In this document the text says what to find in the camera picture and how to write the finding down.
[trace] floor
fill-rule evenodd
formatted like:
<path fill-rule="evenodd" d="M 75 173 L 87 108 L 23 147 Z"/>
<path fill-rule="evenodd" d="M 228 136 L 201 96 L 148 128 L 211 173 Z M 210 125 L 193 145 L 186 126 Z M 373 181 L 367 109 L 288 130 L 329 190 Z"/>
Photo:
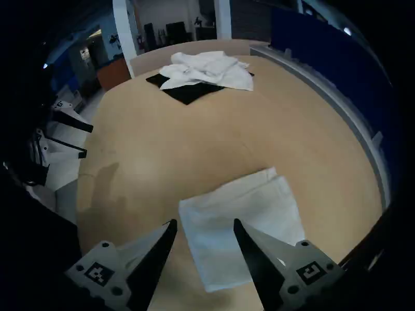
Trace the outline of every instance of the floor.
<path fill-rule="evenodd" d="M 105 91 L 101 89 L 86 103 L 79 113 L 88 122 L 92 122 Z M 58 124 L 53 137 L 69 144 L 83 147 L 89 133 Z M 57 197 L 57 213 L 67 220 L 76 223 L 76 189 L 80 159 L 51 164 L 49 167 L 46 187 L 55 191 Z"/>

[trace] folded white towel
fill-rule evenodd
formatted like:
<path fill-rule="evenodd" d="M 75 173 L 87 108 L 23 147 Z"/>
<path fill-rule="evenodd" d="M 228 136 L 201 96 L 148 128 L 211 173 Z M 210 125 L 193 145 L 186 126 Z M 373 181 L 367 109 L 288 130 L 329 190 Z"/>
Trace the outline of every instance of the folded white towel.
<path fill-rule="evenodd" d="M 291 245 L 305 238 L 293 194 L 274 168 L 180 201 L 179 214 L 207 292 L 252 280 L 233 233 L 235 218 Z"/>
<path fill-rule="evenodd" d="M 160 74 L 170 78 L 161 90 L 207 82 L 227 88 L 253 91 L 252 76 L 246 70 L 249 64 L 226 56 L 223 51 L 197 55 L 176 53 L 171 56 L 172 65 L 164 66 Z"/>

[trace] desk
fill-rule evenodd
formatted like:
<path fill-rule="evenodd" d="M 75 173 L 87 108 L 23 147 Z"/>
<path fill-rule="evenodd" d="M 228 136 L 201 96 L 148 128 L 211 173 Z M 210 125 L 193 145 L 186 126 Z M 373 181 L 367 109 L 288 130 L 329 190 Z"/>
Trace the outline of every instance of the desk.
<path fill-rule="evenodd" d="M 83 252 L 116 245 L 171 218 L 178 232 L 150 310 L 262 310 L 253 283 L 206 293 L 178 215 L 178 202 L 275 166 L 297 200 L 306 238 L 340 261 L 381 215 L 376 178 L 343 119 L 277 64 L 239 56 L 254 91 L 224 89 L 189 106 L 146 73 L 105 94 L 79 171 Z"/>

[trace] wall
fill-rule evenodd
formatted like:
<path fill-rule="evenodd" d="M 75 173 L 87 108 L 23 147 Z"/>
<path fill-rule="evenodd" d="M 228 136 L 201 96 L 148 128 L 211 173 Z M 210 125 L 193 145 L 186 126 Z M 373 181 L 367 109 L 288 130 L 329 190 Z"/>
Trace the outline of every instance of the wall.
<path fill-rule="evenodd" d="M 136 48 L 137 43 L 133 39 L 130 28 L 129 15 L 134 16 L 134 12 L 131 10 L 130 0 L 113 0 L 113 11 L 118 38 L 121 42 L 122 54 L 126 60 L 131 78 L 134 78 L 134 71 L 130 61 L 137 57 L 138 49 Z"/>
<path fill-rule="evenodd" d="M 133 36 L 134 47 L 138 53 L 139 44 L 137 42 L 137 37 L 139 36 L 139 30 L 137 28 L 137 24 L 135 23 L 134 6 L 131 3 L 131 0 L 127 0 L 127 11 L 128 11 L 128 22 L 130 23 L 130 30 Z"/>
<path fill-rule="evenodd" d="M 187 0 L 188 7 L 188 28 L 186 29 L 193 33 L 193 40 L 196 41 L 196 17 L 202 21 L 202 27 L 206 26 L 206 18 L 200 13 L 199 0 Z"/>
<path fill-rule="evenodd" d="M 113 10 L 108 10 L 107 12 L 92 18 L 87 21 L 85 25 L 80 25 L 79 28 L 84 30 L 74 33 L 73 40 L 67 40 L 66 38 L 63 39 L 59 45 L 49 53 L 46 61 L 48 64 L 54 63 L 71 45 L 75 44 L 80 39 L 83 40 L 99 28 L 102 30 L 102 39 L 104 41 L 108 59 L 111 60 L 115 54 L 122 53 L 121 49 L 118 49 L 116 44 L 111 46 L 108 42 L 111 35 L 117 34 Z"/>
<path fill-rule="evenodd" d="M 80 86 L 82 86 L 85 81 L 93 80 L 96 77 L 92 63 L 87 67 L 81 57 L 80 50 L 85 46 L 86 45 L 73 45 L 68 49 L 69 61 L 71 62 L 72 70 L 74 71 Z"/>
<path fill-rule="evenodd" d="M 158 41 L 158 30 L 165 25 L 175 22 L 185 22 L 186 31 L 189 28 L 188 0 L 137 0 L 141 25 L 153 23 L 154 35 Z"/>
<path fill-rule="evenodd" d="M 269 42 L 271 8 L 252 0 L 230 0 L 232 38 Z"/>
<path fill-rule="evenodd" d="M 216 35 L 218 39 L 232 39 L 231 0 L 215 0 Z"/>

